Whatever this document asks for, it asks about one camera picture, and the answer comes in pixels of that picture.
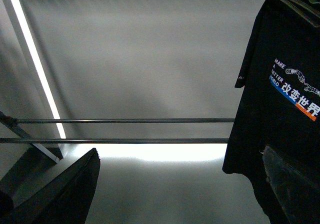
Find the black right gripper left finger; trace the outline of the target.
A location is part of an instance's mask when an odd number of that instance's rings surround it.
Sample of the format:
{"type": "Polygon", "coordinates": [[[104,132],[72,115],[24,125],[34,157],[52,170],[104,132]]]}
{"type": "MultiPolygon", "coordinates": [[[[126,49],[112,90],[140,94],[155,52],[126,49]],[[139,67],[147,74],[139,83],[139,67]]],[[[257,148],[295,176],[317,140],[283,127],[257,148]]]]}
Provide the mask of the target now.
{"type": "Polygon", "coordinates": [[[28,200],[1,217],[2,224],[84,224],[101,161],[92,148],[28,200]]]}

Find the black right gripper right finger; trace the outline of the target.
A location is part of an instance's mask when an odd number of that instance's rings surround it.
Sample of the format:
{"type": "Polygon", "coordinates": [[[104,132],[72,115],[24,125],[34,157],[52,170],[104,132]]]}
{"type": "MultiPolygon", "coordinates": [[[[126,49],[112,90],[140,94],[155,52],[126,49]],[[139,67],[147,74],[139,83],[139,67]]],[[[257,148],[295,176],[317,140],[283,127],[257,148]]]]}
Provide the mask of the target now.
{"type": "Polygon", "coordinates": [[[320,222],[320,173],[272,146],[263,164],[269,184],[291,224],[320,222]]]}

